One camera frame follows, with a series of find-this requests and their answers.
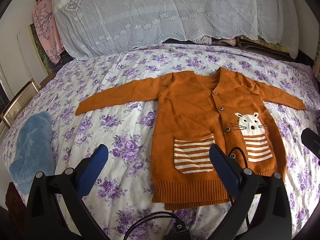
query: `v-neck collar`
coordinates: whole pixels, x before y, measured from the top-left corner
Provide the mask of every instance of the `v-neck collar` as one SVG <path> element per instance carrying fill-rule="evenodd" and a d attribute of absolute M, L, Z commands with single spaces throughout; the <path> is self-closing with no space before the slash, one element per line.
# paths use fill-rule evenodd
<path fill-rule="evenodd" d="M 225 84 L 225 79 L 224 79 L 224 77 L 225 77 L 227 71 L 229 71 L 229 70 L 228 70 L 228 69 L 225 69 L 225 68 L 223 68 L 223 67 L 219 67 L 219 68 L 216 70 L 216 72 L 215 72 L 212 76 L 210 76 L 210 77 L 214 78 L 214 77 L 216 77 L 217 75 L 220 75 L 220 76 L 219 76 L 218 84 L 217 84 L 217 86 L 215 87 L 214 90 L 211 90 L 211 89 L 207 88 L 204 84 L 202 84 L 202 83 L 200 82 L 200 80 L 198 79 L 196 73 L 193 72 L 193 75 L 194 75 L 194 78 L 195 78 L 196 82 L 197 82 L 203 89 L 205 89 L 205 90 L 207 90 L 207 91 L 210 91 L 210 92 L 220 93 L 220 92 L 223 90 L 223 87 L 224 87 L 224 84 Z"/>

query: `blue gripper pad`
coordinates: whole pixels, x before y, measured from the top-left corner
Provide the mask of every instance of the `blue gripper pad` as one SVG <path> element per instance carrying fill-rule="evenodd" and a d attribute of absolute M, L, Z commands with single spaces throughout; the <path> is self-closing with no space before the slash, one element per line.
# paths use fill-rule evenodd
<path fill-rule="evenodd" d="M 227 189 L 228 194 L 238 197 L 240 194 L 239 178 L 229 165 L 227 156 L 221 151 L 217 144 L 210 147 L 209 158 L 223 185 Z"/>
<path fill-rule="evenodd" d="M 97 151 L 78 179 L 77 195 L 79 198 L 87 196 L 90 193 L 96 179 L 108 160 L 108 148 L 105 145 L 101 144 Z"/>

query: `orange cardigan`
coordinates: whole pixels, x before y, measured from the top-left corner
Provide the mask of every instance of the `orange cardigan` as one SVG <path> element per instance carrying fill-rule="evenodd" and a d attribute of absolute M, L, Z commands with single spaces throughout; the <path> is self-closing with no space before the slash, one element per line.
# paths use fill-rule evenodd
<path fill-rule="evenodd" d="M 212 76 L 193 71 L 134 80 L 81 102 L 76 115 L 130 101 L 159 100 L 151 175 L 153 202 L 168 210 L 228 201 L 228 194 L 209 160 L 217 143 L 228 153 L 234 146 L 246 155 L 256 174 L 286 170 L 286 152 L 275 120 L 263 101 L 305 110 L 302 100 L 225 68 Z M 244 167 L 241 154 L 236 160 Z"/>

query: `pink floral fabric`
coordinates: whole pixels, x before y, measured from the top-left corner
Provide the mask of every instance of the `pink floral fabric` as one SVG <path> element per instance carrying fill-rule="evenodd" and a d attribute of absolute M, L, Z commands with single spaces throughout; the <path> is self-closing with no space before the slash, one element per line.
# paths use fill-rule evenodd
<path fill-rule="evenodd" d="M 65 48 L 60 41 L 56 21 L 52 13 L 51 0 L 39 0 L 32 15 L 42 47 L 49 59 L 57 64 L 60 60 L 60 54 Z"/>

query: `white cat face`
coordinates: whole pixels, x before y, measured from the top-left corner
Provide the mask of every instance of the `white cat face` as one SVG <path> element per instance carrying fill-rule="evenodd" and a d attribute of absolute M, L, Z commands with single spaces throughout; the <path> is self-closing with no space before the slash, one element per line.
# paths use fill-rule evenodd
<path fill-rule="evenodd" d="M 241 130 L 242 136 L 248 135 L 260 135 L 264 134 L 264 128 L 258 119 L 259 113 L 254 114 L 239 114 L 235 113 L 239 117 L 239 129 Z"/>

